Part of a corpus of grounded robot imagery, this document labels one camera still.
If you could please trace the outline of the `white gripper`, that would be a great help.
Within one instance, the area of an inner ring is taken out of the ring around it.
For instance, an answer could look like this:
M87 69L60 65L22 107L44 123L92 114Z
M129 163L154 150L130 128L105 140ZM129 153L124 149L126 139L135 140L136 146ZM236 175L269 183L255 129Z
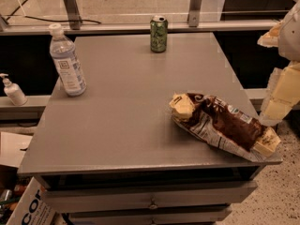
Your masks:
M275 67L270 75L263 99L260 122L274 126L300 101L300 1L284 19L259 37L257 44L277 47L280 56L291 62L284 69Z

